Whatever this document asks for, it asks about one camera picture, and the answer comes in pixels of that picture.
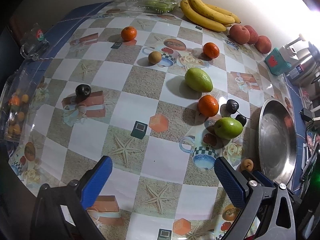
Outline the large green mango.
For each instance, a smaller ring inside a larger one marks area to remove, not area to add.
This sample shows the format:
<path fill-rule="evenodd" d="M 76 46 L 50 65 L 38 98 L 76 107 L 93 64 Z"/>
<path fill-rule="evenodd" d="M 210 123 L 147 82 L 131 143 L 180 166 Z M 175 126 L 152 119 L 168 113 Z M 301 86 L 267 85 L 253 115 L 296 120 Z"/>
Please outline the large green mango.
<path fill-rule="evenodd" d="M 190 68 L 184 76 L 186 84 L 193 90 L 209 93 L 213 90 L 213 83 L 209 75 L 200 68 Z"/>

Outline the red apple middle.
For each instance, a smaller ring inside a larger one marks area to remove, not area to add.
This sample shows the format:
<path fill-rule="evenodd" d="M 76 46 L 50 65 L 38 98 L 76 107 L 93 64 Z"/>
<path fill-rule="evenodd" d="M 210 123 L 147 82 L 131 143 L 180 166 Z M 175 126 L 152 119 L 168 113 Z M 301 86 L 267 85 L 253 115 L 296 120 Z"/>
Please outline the red apple middle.
<path fill-rule="evenodd" d="M 245 28 L 249 31 L 250 39 L 247 42 L 248 44 L 255 44 L 258 41 L 259 35 L 250 25 L 245 25 Z"/>

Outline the snack packets pile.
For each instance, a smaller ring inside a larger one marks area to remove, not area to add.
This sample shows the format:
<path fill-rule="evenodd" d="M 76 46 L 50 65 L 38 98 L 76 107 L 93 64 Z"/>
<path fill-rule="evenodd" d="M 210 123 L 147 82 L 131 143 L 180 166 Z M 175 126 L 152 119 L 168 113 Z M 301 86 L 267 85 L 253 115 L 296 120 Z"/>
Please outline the snack packets pile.
<path fill-rule="evenodd" d="M 306 132 L 306 143 L 303 144 L 302 175 L 300 176 L 300 182 L 305 181 L 309 176 L 316 158 L 315 154 L 318 146 L 318 130 L 314 127 L 308 129 Z"/>

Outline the patterned checkered tablecloth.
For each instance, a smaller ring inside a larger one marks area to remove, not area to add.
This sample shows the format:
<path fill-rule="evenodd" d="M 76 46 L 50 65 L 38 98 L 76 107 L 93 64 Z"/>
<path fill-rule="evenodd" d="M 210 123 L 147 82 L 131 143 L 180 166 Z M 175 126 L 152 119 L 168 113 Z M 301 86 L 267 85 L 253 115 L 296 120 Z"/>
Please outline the patterned checkered tablecloth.
<path fill-rule="evenodd" d="M 121 31 L 135 27 L 124 41 Z M 103 155 L 113 171 L 94 207 L 93 220 L 107 239 L 220 239 L 238 210 L 228 199 L 212 167 L 223 156 L 234 168 L 255 159 L 260 110 L 278 99 L 293 114 L 283 76 L 273 76 L 264 56 L 239 46 L 225 34 L 202 29 L 180 15 L 121 11 L 111 3 L 71 11 L 47 34 L 49 60 L 35 63 L 35 96 L 10 166 L 37 194 L 79 179 Z M 213 42 L 215 59 L 203 53 Z M 151 64 L 158 51 L 162 60 Z M 221 106 L 239 103 L 248 117 L 240 136 L 212 149 L 211 127 L 197 109 L 201 94 L 184 75 L 204 70 L 211 95 Z M 80 84 L 88 98 L 76 96 Z"/>

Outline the dark plum with stem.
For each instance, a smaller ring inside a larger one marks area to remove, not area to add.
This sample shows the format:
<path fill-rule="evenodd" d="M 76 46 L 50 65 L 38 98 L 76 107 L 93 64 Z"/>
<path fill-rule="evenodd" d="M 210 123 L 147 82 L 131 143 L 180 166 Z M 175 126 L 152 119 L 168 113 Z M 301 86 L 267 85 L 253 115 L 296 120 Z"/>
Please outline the dark plum with stem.
<path fill-rule="evenodd" d="M 230 114 L 235 114 L 239 109 L 239 103 L 233 99 L 229 99 L 226 102 L 226 110 Z"/>

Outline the small green mango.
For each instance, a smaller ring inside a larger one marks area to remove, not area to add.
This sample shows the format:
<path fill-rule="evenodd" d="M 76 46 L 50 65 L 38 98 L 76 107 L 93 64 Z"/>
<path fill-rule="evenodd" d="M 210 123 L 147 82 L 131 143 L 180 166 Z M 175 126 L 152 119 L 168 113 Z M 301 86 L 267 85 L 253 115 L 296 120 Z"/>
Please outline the small green mango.
<path fill-rule="evenodd" d="M 242 124 L 231 117 L 223 117 L 214 124 L 214 132 L 221 139 L 234 139 L 242 133 L 242 130 Z"/>

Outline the orange tangerine far left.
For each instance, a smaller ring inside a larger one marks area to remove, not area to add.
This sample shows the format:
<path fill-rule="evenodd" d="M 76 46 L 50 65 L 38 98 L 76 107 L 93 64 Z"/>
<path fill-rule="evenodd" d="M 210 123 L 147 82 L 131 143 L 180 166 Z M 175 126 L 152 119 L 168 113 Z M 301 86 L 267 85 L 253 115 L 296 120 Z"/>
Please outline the orange tangerine far left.
<path fill-rule="evenodd" d="M 137 30 L 135 27 L 128 26 L 121 31 L 120 35 L 124 41 L 132 41 L 137 36 Z"/>

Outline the round steel plate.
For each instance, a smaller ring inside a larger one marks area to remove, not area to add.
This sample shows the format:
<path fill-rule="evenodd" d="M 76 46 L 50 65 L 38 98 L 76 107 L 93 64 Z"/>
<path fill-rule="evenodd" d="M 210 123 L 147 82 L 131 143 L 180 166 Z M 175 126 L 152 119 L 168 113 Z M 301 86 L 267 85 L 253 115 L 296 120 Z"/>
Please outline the round steel plate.
<path fill-rule="evenodd" d="M 275 98 L 267 99 L 261 108 L 257 144 L 263 174 L 288 184 L 296 165 L 296 130 L 288 110 Z"/>

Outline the clear plastic box green fruit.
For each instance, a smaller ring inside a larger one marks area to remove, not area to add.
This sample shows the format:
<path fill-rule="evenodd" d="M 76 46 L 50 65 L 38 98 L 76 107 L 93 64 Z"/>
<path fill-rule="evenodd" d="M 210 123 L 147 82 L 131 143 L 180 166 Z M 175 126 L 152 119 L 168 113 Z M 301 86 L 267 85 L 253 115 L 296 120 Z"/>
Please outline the clear plastic box green fruit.
<path fill-rule="evenodd" d="M 166 14 L 172 12 L 180 0 L 123 0 L 123 2 L 129 11 Z"/>

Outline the yellow banana bunch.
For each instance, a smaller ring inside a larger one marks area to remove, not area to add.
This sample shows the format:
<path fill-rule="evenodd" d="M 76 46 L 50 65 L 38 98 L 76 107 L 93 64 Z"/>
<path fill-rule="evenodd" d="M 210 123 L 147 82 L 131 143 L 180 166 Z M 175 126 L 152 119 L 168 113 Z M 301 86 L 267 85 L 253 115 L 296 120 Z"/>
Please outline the yellow banana bunch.
<path fill-rule="evenodd" d="M 180 8 L 184 16 L 194 24 L 218 33 L 225 32 L 235 23 L 241 23 L 234 13 L 202 0 L 181 0 Z"/>

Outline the black charger adapter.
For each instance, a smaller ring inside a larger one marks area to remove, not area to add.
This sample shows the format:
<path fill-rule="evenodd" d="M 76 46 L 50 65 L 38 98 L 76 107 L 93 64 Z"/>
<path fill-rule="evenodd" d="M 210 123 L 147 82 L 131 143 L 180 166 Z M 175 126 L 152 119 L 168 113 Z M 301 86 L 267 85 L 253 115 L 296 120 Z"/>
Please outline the black charger adapter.
<path fill-rule="evenodd" d="M 307 108 L 302 108 L 302 110 L 299 112 L 300 117 L 305 122 L 310 122 L 313 120 L 312 112 L 308 110 Z"/>

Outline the orange tangerine far right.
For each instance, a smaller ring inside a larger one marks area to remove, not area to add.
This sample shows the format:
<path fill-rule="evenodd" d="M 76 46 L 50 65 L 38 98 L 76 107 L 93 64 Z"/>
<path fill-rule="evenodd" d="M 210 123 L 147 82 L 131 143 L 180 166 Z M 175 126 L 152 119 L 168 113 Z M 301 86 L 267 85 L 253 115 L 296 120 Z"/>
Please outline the orange tangerine far right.
<path fill-rule="evenodd" d="M 215 59 L 220 55 L 220 50 L 213 42 L 207 42 L 203 46 L 203 53 L 210 59 Z"/>

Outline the small brown longan near plate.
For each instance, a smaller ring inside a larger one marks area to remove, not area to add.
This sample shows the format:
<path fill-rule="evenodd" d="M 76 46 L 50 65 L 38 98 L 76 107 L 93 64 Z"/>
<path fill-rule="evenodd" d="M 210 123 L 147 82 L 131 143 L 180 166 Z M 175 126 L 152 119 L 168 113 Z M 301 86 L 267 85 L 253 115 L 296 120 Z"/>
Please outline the small brown longan near plate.
<path fill-rule="evenodd" d="M 253 170 L 254 164 L 251 159 L 244 159 L 241 162 L 241 170 L 251 172 Z"/>

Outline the glass mug with logo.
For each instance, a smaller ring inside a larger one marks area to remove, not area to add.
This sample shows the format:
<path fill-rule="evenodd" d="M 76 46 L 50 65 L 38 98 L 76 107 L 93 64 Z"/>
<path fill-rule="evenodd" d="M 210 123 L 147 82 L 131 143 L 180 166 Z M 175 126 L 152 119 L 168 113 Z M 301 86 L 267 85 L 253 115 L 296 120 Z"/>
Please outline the glass mug with logo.
<path fill-rule="evenodd" d="M 24 33 L 21 39 L 20 54 L 26 60 L 38 60 L 49 48 L 49 41 L 38 23 Z"/>

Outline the orange tangerine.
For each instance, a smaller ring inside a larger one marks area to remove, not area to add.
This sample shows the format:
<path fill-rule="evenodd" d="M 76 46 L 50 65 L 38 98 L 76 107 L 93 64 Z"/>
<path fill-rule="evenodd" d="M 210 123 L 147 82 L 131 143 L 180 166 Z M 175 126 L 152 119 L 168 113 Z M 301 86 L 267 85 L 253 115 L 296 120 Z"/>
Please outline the orange tangerine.
<path fill-rule="evenodd" d="M 215 59 L 220 55 L 220 50 L 213 42 L 207 42 L 203 46 L 203 53 L 210 59 Z"/>
<path fill-rule="evenodd" d="M 135 27 L 128 26 L 121 31 L 120 35 L 124 41 L 132 41 L 137 36 L 137 30 Z"/>
<path fill-rule="evenodd" d="M 211 95 L 205 95 L 198 101 L 198 109 L 202 115 L 205 117 L 213 117 L 217 115 L 219 111 L 219 103 Z"/>

